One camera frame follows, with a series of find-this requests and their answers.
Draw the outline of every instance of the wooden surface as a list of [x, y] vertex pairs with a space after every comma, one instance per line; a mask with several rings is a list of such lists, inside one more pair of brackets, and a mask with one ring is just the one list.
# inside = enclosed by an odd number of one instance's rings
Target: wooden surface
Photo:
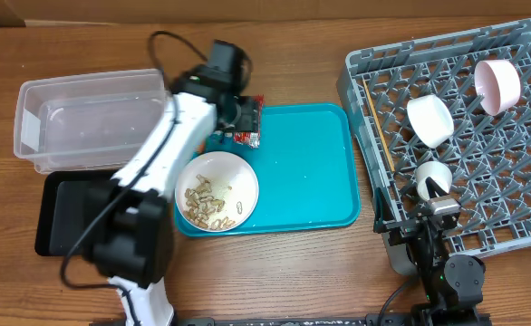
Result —
[[[23, 82], [150, 67], [145, 39], [165, 28], [204, 52], [213, 38], [245, 48], [255, 65], [247, 93], [263, 93], [269, 105], [338, 103], [334, 84], [352, 50], [518, 18], [0, 29], [0, 325], [86, 325], [122, 316], [116, 293], [67, 290], [58, 278], [60, 259], [34, 252], [44, 176], [13, 154], [14, 109]], [[167, 42], [161, 48], [173, 74], [195, 63], [180, 45]], [[355, 156], [362, 211], [350, 227], [199, 240], [178, 236], [166, 280], [179, 315], [235, 319], [377, 312], [404, 279], [389, 267], [381, 237], [372, 233], [369, 181], [360, 150]], [[531, 248], [486, 263], [481, 311], [490, 312], [496, 325], [531, 324]], [[102, 280], [81, 260], [70, 271], [80, 282]], [[407, 311], [423, 295], [414, 288], [391, 307]]]

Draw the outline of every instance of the gray dish rack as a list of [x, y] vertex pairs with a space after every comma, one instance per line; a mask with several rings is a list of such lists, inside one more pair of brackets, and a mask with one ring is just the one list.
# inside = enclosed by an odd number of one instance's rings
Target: gray dish rack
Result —
[[[511, 61], [522, 82], [519, 103], [496, 117], [485, 114], [473, 85], [476, 64], [491, 59]], [[438, 160], [451, 169], [450, 193], [463, 205], [458, 228], [446, 233], [452, 254], [485, 257], [531, 245], [531, 19], [351, 52], [337, 89], [372, 189], [386, 190], [397, 221], [426, 212], [414, 170]], [[407, 102], [427, 94], [443, 99], [455, 123], [436, 149], [421, 143], [406, 118]]]

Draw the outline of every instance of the white bowl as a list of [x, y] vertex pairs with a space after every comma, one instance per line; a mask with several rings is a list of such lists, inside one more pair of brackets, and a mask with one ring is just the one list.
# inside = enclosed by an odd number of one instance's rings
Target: white bowl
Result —
[[[194, 189], [199, 186], [197, 175], [211, 181], [211, 193], [206, 195], [226, 202], [221, 212], [216, 212], [209, 217], [208, 225], [226, 216], [236, 221], [235, 225], [222, 230], [208, 230], [194, 225], [185, 218], [184, 213], [188, 210], [185, 191], [188, 188]], [[259, 185], [256, 172], [241, 157], [222, 151], [203, 154], [191, 160], [180, 173], [175, 187], [177, 208], [183, 218], [197, 229], [207, 232], [229, 231], [241, 225], [256, 208], [258, 197]], [[241, 214], [237, 212], [237, 202], [241, 203]]]
[[432, 149], [447, 140], [455, 130], [449, 109], [435, 95], [410, 100], [407, 104], [407, 114], [414, 132]]
[[417, 179], [417, 193], [424, 201], [429, 201], [430, 199], [429, 190], [427, 189], [427, 177], [431, 177], [447, 193], [450, 191], [450, 185], [453, 180], [453, 174], [447, 165], [438, 161], [421, 164], [415, 170], [414, 176]]
[[483, 95], [481, 106], [496, 116], [516, 105], [521, 97], [521, 81], [509, 60], [485, 60], [475, 67], [475, 91]]

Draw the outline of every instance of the plastic storage bin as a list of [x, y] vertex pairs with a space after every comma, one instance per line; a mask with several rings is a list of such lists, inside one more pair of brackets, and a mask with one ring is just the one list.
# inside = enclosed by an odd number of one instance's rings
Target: plastic storage bin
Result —
[[14, 154], [36, 171], [115, 168], [153, 130], [166, 94], [154, 69], [28, 81], [14, 120]]

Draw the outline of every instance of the wooden stick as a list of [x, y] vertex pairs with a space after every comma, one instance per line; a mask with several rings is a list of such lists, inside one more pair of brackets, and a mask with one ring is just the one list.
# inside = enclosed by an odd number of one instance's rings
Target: wooden stick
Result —
[[391, 172], [394, 173], [394, 163], [392, 163], [391, 152], [389, 151], [388, 146], [386, 145], [386, 140], [384, 140], [384, 135], [382, 135], [381, 123], [378, 121], [378, 116], [376, 115], [376, 110], [374, 109], [374, 104], [372, 103], [371, 93], [368, 91], [368, 86], [366, 86], [366, 81], [362, 79], [362, 84], [364, 85], [364, 90], [368, 95], [368, 103], [371, 106], [372, 116], [374, 117], [374, 122], [376, 123], [376, 128], [378, 129], [378, 134], [381, 136], [382, 147], [384, 148], [384, 153], [386, 154], [386, 159], [389, 161], [389, 167]]

